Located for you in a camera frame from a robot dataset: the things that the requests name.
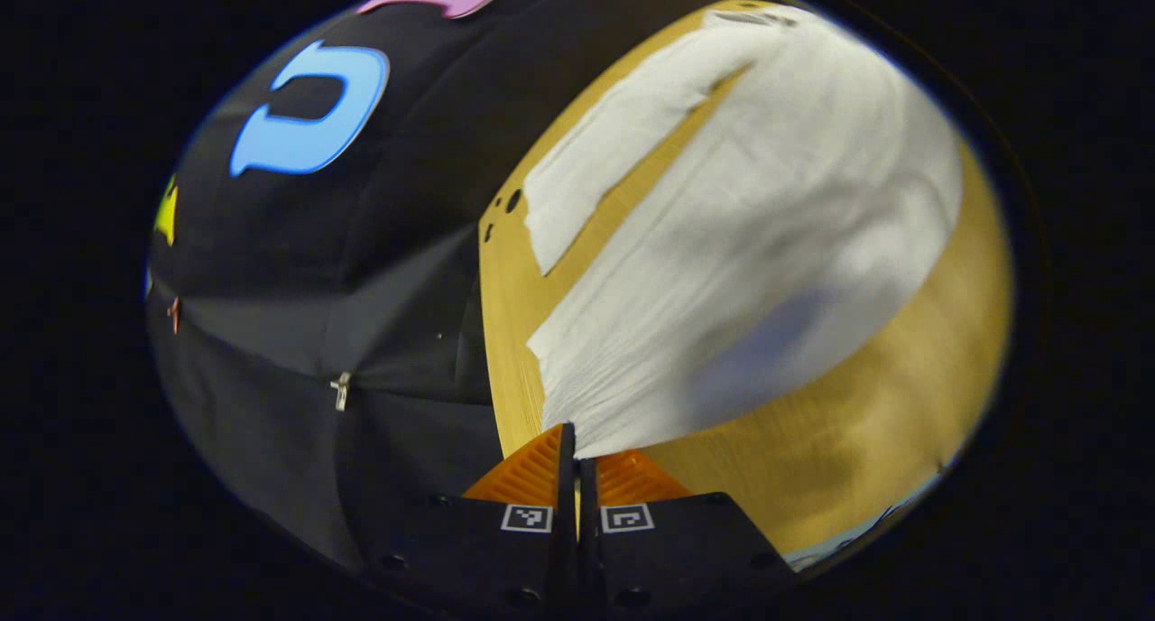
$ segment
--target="orange gripper pad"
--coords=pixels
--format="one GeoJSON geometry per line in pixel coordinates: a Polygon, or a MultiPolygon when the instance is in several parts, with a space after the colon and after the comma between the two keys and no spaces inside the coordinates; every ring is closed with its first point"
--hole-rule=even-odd
{"type": "Polygon", "coordinates": [[[693,493],[638,449],[597,459],[598,506],[661,502],[691,495],[693,493]]]}
{"type": "Polygon", "coordinates": [[[560,446],[561,425],[557,425],[499,462],[463,496],[507,504],[557,506],[560,446]]]}

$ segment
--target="white cloth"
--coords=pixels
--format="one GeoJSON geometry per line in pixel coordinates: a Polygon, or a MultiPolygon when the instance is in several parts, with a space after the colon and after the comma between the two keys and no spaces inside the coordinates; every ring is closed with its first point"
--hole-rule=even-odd
{"type": "Polygon", "coordinates": [[[715,12],[529,172],[543,272],[604,194],[743,67],[529,341],[543,428],[572,420],[578,457],[713,427],[819,377],[906,305],[956,222],[949,124],[900,70],[795,8],[715,12]]]}

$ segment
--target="wooden table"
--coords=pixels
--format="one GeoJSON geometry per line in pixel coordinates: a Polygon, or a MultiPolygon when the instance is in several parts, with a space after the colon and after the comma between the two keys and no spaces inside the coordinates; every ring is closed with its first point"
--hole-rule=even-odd
{"type": "MultiPolygon", "coordinates": [[[[768,3],[728,0],[710,8],[768,3]]],[[[650,53],[696,29],[690,14],[596,80],[542,135],[480,219],[482,307],[493,407],[506,456],[541,429],[544,399],[526,342],[589,267],[633,205],[706,122],[723,82],[603,200],[549,276],[541,276],[514,194],[526,174],[650,53]],[[511,201],[516,201],[508,211],[511,201]]],[[[985,411],[1012,307],[1009,250],[998,205],[973,151],[952,241],[915,299],[829,374],[739,420],[644,452],[695,493],[725,491],[780,553],[812,547],[881,514],[948,464],[985,411]]]]}

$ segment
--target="blue letter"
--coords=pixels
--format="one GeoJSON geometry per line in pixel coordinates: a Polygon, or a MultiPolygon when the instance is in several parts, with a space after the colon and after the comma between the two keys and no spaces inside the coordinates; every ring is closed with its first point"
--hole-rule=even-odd
{"type": "Polygon", "coordinates": [[[341,99],[320,120],[269,115],[268,104],[258,109],[232,149],[229,172],[233,177],[248,167],[308,174],[337,159],[381,99],[389,78],[389,59],[367,47],[321,47],[321,42],[314,42],[285,65],[271,88],[277,90],[293,77],[306,76],[341,80],[341,99]]]}

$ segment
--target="white towel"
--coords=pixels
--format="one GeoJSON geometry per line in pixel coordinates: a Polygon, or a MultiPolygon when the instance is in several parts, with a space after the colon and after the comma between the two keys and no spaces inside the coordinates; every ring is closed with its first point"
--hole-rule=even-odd
{"type": "Polygon", "coordinates": [[[529,341],[543,428],[572,420],[578,457],[713,427],[825,374],[906,305],[956,222],[953,134],[909,78],[805,12],[711,12],[528,174],[543,272],[743,67],[529,341]]]}

